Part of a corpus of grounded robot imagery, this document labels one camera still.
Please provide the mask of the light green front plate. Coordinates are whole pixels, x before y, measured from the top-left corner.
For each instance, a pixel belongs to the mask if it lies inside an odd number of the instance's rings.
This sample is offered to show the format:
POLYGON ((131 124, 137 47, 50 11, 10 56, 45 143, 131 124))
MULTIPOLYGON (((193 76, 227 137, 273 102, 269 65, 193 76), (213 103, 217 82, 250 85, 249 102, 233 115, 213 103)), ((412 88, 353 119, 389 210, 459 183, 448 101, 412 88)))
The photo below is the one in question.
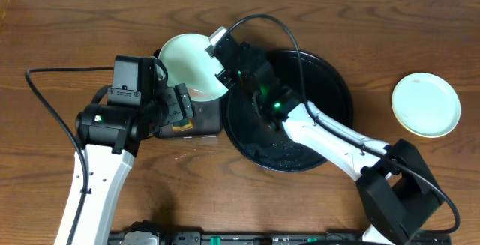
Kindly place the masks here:
POLYGON ((186 84, 192 101, 208 102, 228 92, 216 77, 223 66, 206 52, 208 46, 205 35, 180 34, 168 40, 158 54, 169 75, 168 86, 186 84))

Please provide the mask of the light green plate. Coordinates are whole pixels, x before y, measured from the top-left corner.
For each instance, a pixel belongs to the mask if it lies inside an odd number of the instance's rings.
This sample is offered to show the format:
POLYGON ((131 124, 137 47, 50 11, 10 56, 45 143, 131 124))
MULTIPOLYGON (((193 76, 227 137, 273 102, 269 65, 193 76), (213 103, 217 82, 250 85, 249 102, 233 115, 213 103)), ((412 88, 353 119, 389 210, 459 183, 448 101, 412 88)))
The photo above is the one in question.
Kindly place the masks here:
POLYGON ((461 118, 458 94, 447 81, 431 73, 405 76, 391 95, 394 116, 417 136, 445 136, 456 128, 461 118))
POLYGON ((169 75, 168 86, 186 84, 192 101, 208 102, 228 92, 216 77, 223 66, 206 52, 208 46, 205 35, 180 34, 168 40, 158 54, 169 75))

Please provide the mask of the orange green sponge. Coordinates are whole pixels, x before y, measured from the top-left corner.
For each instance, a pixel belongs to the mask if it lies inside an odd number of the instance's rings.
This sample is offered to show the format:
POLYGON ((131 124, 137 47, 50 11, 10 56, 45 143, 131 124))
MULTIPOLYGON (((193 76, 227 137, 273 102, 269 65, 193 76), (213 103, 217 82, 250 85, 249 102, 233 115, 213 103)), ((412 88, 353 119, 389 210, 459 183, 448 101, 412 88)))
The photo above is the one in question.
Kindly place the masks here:
POLYGON ((191 118, 177 121, 172 124, 172 130, 175 132, 189 130, 194 127, 193 120, 191 118))

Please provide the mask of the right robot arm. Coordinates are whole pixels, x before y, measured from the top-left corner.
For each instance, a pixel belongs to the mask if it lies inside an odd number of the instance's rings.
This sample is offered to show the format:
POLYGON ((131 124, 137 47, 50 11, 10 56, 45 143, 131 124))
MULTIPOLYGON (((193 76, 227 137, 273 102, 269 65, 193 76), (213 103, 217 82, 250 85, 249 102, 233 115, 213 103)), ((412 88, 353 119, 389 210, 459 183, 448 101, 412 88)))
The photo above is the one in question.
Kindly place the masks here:
POLYGON ((363 136, 280 84, 263 49, 237 43, 220 27, 208 39, 207 53, 220 62, 217 78, 227 88, 240 84, 256 112, 347 173, 354 181, 370 220, 363 240, 408 244, 427 219, 446 202, 417 148, 404 139, 394 145, 363 136))

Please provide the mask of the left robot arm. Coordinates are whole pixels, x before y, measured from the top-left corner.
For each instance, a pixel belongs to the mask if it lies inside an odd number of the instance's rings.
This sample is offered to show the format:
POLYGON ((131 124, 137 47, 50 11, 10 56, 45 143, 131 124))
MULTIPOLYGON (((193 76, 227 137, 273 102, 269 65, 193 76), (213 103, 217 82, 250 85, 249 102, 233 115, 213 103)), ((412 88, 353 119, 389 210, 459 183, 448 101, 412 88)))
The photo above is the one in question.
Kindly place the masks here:
POLYGON ((167 82, 160 59, 116 56, 112 84, 76 117, 74 174, 56 244, 107 243, 141 141, 194 116, 186 85, 167 82))

